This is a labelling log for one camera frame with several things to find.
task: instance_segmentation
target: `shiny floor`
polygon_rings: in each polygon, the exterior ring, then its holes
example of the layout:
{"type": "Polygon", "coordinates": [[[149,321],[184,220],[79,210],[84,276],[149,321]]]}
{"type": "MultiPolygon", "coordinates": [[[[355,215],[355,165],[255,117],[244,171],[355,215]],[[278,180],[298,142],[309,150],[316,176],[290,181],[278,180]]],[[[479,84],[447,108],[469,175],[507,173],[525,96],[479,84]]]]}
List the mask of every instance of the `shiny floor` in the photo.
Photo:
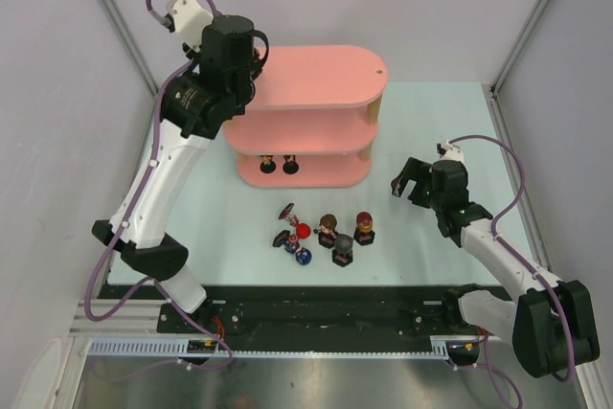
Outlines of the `shiny floor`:
{"type": "MultiPolygon", "coordinates": [[[[533,379],[512,351],[492,344],[493,361],[519,387],[525,409],[585,408],[577,383],[533,379]]],[[[485,370],[455,373],[442,361],[249,358],[224,371],[186,372],[170,364],[119,383],[155,358],[87,360],[75,409],[409,409],[504,408],[485,370]]],[[[503,388],[511,396],[506,384],[503,388]]]]}

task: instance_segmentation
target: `shelf tier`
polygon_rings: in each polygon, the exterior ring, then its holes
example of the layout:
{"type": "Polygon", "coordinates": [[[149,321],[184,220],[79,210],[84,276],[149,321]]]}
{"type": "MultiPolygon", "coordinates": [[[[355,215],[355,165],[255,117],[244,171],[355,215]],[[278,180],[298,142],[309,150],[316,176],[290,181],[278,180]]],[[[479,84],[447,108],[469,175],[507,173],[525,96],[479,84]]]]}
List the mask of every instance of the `shelf tier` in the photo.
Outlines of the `shelf tier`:
{"type": "Polygon", "coordinates": [[[349,187],[364,179],[373,163],[358,153],[297,156],[300,169],[285,174],[283,157],[275,157],[277,169],[270,174],[260,171],[261,160],[253,155],[238,155],[238,174],[249,185],[265,188],[349,187]]]}
{"type": "Polygon", "coordinates": [[[353,45],[271,47],[248,110],[350,108],[383,93],[383,60],[353,45]]]}
{"type": "Polygon", "coordinates": [[[232,148],[248,155],[351,153],[367,147],[377,124],[366,107],[332,110],[247,111],[224,124],[232,148]]]}

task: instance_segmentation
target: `figurine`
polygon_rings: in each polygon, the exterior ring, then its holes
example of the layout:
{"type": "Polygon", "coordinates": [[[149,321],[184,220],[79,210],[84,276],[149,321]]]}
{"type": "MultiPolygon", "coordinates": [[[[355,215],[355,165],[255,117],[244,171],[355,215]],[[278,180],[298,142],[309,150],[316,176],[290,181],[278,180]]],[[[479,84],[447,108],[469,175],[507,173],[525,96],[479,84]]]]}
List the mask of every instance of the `figurine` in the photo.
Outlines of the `figurine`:
{"type": "Polygon", "coordinates": [[[298,172],[298,163],[296,162],[296,155],[284,155],[284,173],[296,174],[298,172]]]}
{"type": "Polygon", "coordinates": [[[264,174],[270,174],[277,169],[277,164],[273,162],[272,155],[261,155],[260,171],[264,174]]]}
{"type": "Polygon", "coordinates": [[[334,240],[332,250],[332,262],[341,267],[346,267],[353,262],[353,239],[349,235],[338,234],[334,240]]]}
{"type": "Polygon", "coordinates": [[[312,259],[310,251],[300,245],[298,236],[296,234],[290,234],[288,230],[281,231],[275,239],[273,239],[272,245],[275,248],[283,246],[285,251],[294,255],[296,262],[300,265],[307,265],[312,259]]]}
{"type": "Polygon", "coordinates": [[[303,222],[298,220],[296,215],[291,213],[291,210],[294,208],[293,203],[289,203],[279,214],[279,220],[285,219],[289,222],[289,225],[296,228],[296,235],[299,239],[307,239],[310,236],[310,227],[303,222]]]}
{"type": "Polygon", "coordinates": [[[372,244],[375,241],[375,232],[373,231],[373,217],[365,211],[357,215],[355,219],[357,226],[353,238],[360,246],[372,244]]]}
{"type": "Polygon", "coordinates": [[[334,246],[334,240],[336,239],[336,217],[334,215],[323,215],[319,219],[319,229],[315,229],[319,244],[325,248],[330,249],[334,246]]]}

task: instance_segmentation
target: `toy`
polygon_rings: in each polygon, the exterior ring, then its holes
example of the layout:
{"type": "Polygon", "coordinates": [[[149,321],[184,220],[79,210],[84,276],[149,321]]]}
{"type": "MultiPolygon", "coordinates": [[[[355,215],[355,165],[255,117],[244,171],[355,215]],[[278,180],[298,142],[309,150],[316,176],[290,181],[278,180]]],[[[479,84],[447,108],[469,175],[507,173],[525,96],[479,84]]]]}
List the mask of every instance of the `toy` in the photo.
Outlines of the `toy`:
{"type": "Polygon", "coordinates": [[[299,239],[307,239],[310,236],[310,227],[303,222],[298,220],[296,215],[291,213],[291,210],[294,208],[293,203],[289,203],[279,214],[279,220],[285,219],[289,222],[289,225],[296,228],[296,235],[299,239]]]}
{"type": "Polygon", "coordinates": [[[285,251],[294,255],[296,262],[300,265],[307,265],[312,259],[310,251],[300,245],[298,236],[296,234],[290,234],[288,230],[282,230],[273,239],[272,245],[275,248],[283,246],[285,251]]]}
{"type": "Polygon", "coordinates": [[[317,234],[317,238],[319,239],[319,244],[324,246],[325,248],[330,249],[334,246],[334,240],[336,239],[336,217],[334,215],[323,215],[321,219],[319,219],[319,229],[315,229],[314,232],[317,234]]]}
{"type": "Polygon", "coordinates": [[[334,240],[332,250],[332,262],[341,267],[346,267],[353,262],[353,239],[349,235],[338,234],[334,240]]]}
{"type": "Polygon", "coordinates": [[[272,160],[272,155],[262,155],[261,158],[261,164],[260,164],[260,171],[263,172],[264,174],[270,174],[271,172],[274,172],[274,170],[277,169],[277,164],[275,162],[273,162],[272,160]]]}
{"type": "Polygon", "coordinates": [[[373,217],[365,211],[359,213],[355,219],[357,226],[353,233],[353,238],[360,246],[373,244],[375,241],[375,232],[373,231],[373,217]]]}
{"type": "Polygon", "coordinates": [[[284,155],[284,173],[296,174],[298,172],[298,163],[296,162],[296,155],[284,155]]]}

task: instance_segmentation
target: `toy on shelf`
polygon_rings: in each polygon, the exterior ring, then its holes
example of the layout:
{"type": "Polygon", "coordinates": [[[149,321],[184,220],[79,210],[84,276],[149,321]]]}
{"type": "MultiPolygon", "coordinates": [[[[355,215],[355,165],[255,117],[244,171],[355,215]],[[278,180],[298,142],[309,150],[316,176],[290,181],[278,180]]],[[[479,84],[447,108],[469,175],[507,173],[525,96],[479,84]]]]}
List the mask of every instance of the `toy on shelf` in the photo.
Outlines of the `toy on shelf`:
{"type": "Polygon", "coordinates": [[[238,174],[256,187],[357,184],[373,162],[386,83],[383,60],[364,48],[271,47],[254,100],[223,127],[238,174]],[[283,167],[264,167],[263,152],[283,167]]]}
{"type": "Polygon", "coordinates": [[[300,222],[298,220],[298,217],[291,213],[291,210],[293,209],[293,203],[289,203],[287,206],[285,206],[285,208],[283,208],[283,210],[279,214],[279,220],[286,220],[287,222],[289,222],[289,225],[295,227],[296,235],[299,239],[307,239],[310,236],[310,227],[307,224],[300,222]]]}
{"type": "Polygon", "coordinates": [[[298,162],[296,162],[296,155],[284,155],[284,173],[285,174],[296,174],[298,169],[298,162]]]}
{"type": "Polygon", "coordinates": [[[261,155],[260,171],[264,174],[270,174],[277,169],[277,164],[273,161],[272,155],[261,155]]]}
{"type": "Polygon", "coordinates": [[[372,244],[375,241],[375,231],[373,230],[373,217],[365,211],[359,213],[355,219],[356,227],[353,238],[360,246],[372,244]]]}
{"type": "Polygon", "coordinates": [[[300,241],[296,234],[290,234],[288,230],[282,230],[272,242],[273,247],[284,247],[285,251],[289,254],[293,254],[296,258],[296,262],[300,265],[307,265],[312,255],[310,251],[300,245],[300,241]]]}
{"type": "Polygon", "coordinates": [[[334,241],[337,237],[336,224],[337,221],[334,215],[323,215],[322,218],[319,219],[319,229],[315,229],[314,232],[317,234],[319,244],[325,248],[330,249],[334,246],[334,241]]]}
{"type": "Polygon", "coordinates": [[[334,240],[332,250],[332,262],[341,267],[346,267],[353,262],[353,239],[349,235],[338,234],[334,240]]]}

